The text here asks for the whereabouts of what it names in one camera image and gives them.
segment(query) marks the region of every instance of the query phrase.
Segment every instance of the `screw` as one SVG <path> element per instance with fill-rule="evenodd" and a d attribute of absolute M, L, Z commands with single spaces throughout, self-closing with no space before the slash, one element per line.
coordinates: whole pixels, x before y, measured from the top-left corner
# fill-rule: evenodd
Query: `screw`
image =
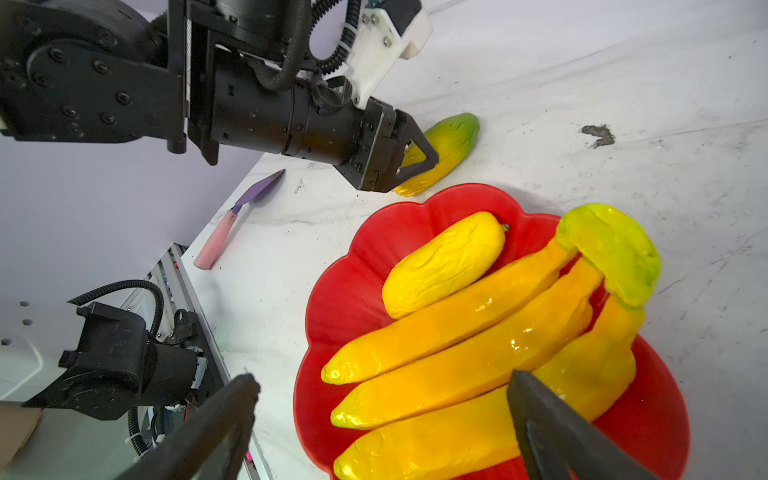
<path fill-rule="evenodd" d="M 108 114 L 107 112 L 104 112 L 103 114 L 101 114 L 101 116 L 99 116 L 99 118 L 101 119 L 101 121 L 103 121 L 107 125 L 114 125 L 114 124 L 116 124 L 118 122 L 114 118 L 114 115 Z"/>
<path fill-rule="evenodd" d="M 36 71 L 34 74 L 32 74 L 32 81 L 43 88 L 51 86 L 51 79 L 39 71 Z"/>
<path fill-rule="evenodd" d="M 62 105 L 60 110 L 65 117 L 75 118 L 78 116 L 78 111 L 71 105 Z"/>
<path fill-rule="evenodd" d="M 75 122 L 67 125 L 67 130 L 69 130 L 69 133 L 73 134 L 75 137 L 83 137 L 85 135 L 83 130 L 80 129 L 80 125 L 76 124 Z"/>
<path fill-rule="evenodd" d="M 107 48 L 113 48 L 118 43 L 114 35 L 112 35 L 112 32 L 104 27 L 100 27 L 96 30 L 96 40 L 98 40 L 101 46 Z"/>
<path fill-rule="evenodd" d="M 114 99 L 118 101 L 118 103 L 123 105 L 128 105 L 131 103 L 131 96 L 127 94 L 124 91 L 119 91 L 114 95 Z"/>
<path fill-rule="evenodd" d="M 48 50 L 48 56 L 56 63 L 67 63 L 67 55 L 60 48 L 52 48 Z"/>
<path fill-rule="evenodd" d="M 102 75 L 106 75 L 109 73 L 109 65 L 105 64 L 101 60 L 94 60 L 93 66 L 94 66 L 94 70 L 99 72 Z"/>
<path fill-rule="evenodd" d="M 22 77 L 15 71 L 2 72 L 2 79 L 3 81 L 6 81 L 9 84 L 11 84 L 11 86 L 17 87 L 17 88 L 23 88 L 27 85 L 27 82 L 24 81 L 24 77 Z"/>
<path fill-rule="evenodd" d="M 37 35 L 40 33 L 40 26 L 31 18 L 24 15 L 16 15 L 16 25 L 23 28 L 27 33 Z"/>

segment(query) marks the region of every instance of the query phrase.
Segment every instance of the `dark stain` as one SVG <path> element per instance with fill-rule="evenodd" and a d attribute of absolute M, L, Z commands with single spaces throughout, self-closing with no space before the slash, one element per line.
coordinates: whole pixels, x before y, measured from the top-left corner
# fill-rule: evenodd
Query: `dark stain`
<path fill-rule="evenodd" d="M 672 283 L 670 283 L 669 285 L 664 287 L 657 295 L 661 295 L 662 293 L 666 292 L 667 290 L 669 290 L 670 288 L 672 288 L 673 286 L 677 285 L 678 283 L 682 282 L 683 280 L 685 280 L 687 278 L 688 278 L 687 276 L 684 276 L 683 278 L 680 278 L 680 279 L 677 279 L 677 280 L 673 281 Z"/>
<path fill-rule="evenodd" d="M 597 125 L 585 125 L 581 128 L 581 133 L 599 137 L 598 141 L 591 145 L 592 148 L 604 147 L 605 145 L 613 145 L 616 143 L 616 137 L 614 137 L 611 131 L 608 130 L 606 124 L 602 124 L 599 127 Z"/>

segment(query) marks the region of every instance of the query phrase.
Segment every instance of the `black cable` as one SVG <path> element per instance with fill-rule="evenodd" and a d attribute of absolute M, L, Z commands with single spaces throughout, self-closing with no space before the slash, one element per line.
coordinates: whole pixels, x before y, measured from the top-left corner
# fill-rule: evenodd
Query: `black cable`
<path fill-rule="evenodd" d="M 349 83 L 347 77 L 334 77 L 329 78 L 327 81 L 328 88 L 320 89 L 320 82 L 323 80 L 323 75 L 316 71 L 310 80 L 310 92 L 312 93 L 312 100 L 321 109 L 328 113 L 336 113 L 344 108 L 352 98 L 352 84 Z M 341 88 L 341 99 L 338 98 L 338 94 L 330 89 Z"/>
<path fill-rule="evenodd" d="M 77 306 L 83 306 L 84 304 L 96 300 L 108 293 L 117 292 L 118 290 L 125 290 L 127 288 L 143 288 L 152 292 L 154 296 L 154 318 L 152 319 L 152 327 L 149 330 L 150 340 L 154 340 L 157 336 L 157 331 L 160 329 L 160 321 L 163 319 L 163 292 L 160 287 L 152 282 L 146 280 L 123 280 L 121 282 L 110 283 L 109 285 L 101 286 L 90 292 L 83 293 L 80 296 L 76 296 L 68 303 L 73 303 Z M 134 450 L 137 455 L 142 455 L 149 448 L 144 443 L 144 439 L 141 438 L 139 429 L 139 411 L 134 407 L 128 410 L 128 435 L 131 436 L 131 444 L 134 446 Z"/>
<path fill-rule="evenodd" d="M 310 48 L 310 33 L 312 32 L 312 5 L 311 0 L 293 0 L 288 12 L 296 12 L 296 23 L 290 33 L 288 49 L 281 69 L 274 70 L 267 67 L 263 61 L 257 58 L 247 60 L 251 68 L 256 72 L 259 83 L 267 90 L 287 90 L 293 85 L 296 74 L 301 70 L 304 55 Z"/>
<path fill-rule="evenodd" d="M 131 444 L 134 446 L 137 455 L 142 456 L 144 452 L 149 450 L 147 444 L 144 443 L 144 439 L 141 438 L 139 409 L 136 407 L 128 410 L 128 435 L 131 436 Z"/>
<path fill-rule="evenodd" d="M 154 424 L 154 434 L 157 436 L 165 435 L 165 415 L 167 412 L 163 405 L 154 407 L 154 416 L 157 417 L 157 422 Z"/>
<path fill-rule="evenodd" d="M 157 444 L 157 431 L 155 430 L 156 425 L 157 425 L 157 410 L 155 409 L 154 415 L 152 415 L 152 420 L 149 421 L 149 431 L 152 433 L 152 439 Z"/>
<path fill-rule="evenodd" d="M 319 20 L 340 1 L 341 0 L 318 0 L 315 2 L 315 5 L 312 6 L 312 29 L 314 29 L 317 22 L 319 22 Z M 362 0 L 347 0 L 345 22 L 352 25 L 355 29 L 359 26 L 361 5 Z M 341 32 L 339 43 L 343 43 L 349 48 L 337 45 L 336 50 L 334 50 L 328 58 L 315 58 L 317 66 L 324 74 L 332 74 L 341 67 L 341 64 L 349 56 L 349 49 L 352 48 L 352 45 L 355 43 L 356 35 L 355 31 L 344 27 Z"/>

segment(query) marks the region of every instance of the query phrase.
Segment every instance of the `banana bunch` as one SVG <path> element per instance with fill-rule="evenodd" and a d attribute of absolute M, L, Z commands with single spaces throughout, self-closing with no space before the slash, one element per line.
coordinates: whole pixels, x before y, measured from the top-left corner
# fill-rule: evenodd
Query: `banana bunch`
<path fill-rule="evenodd" d="M 336 476 L 444 480 L 514 458 L 505 397 L 514 370 L 532 371 L 596 419 L 634 380 L 631 345 L 659 274 L 658 253 L 636 222 L 585 205 L 561 219 L 539 252 L 353 340 L 323 379 L 365 381 L 330 420 L 372 431 L 336 460 Z M 611 295 L 584 333 L 603 282 Z"/>

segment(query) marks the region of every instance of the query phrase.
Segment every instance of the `pink knife handle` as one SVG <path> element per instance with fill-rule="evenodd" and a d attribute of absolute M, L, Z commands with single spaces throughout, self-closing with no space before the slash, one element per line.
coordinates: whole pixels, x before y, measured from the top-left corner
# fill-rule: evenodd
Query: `pink knife handle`
<path fill-rule="evenodd" d="M 230 234 L 236 218 L 237 215 L 230 211 L 224 214 L 224 218 L 221 219 L 216 230 L 208 237 L 208 241 L 203 245 L 203 249 L 197 254 L 197 258 L 194 259 L 194 266 L 201 270 L 210 270 L 211 265 L 219 257 L 221 248 L 224 246 L 224 242 L 227 241 L 227 235 Z"/>

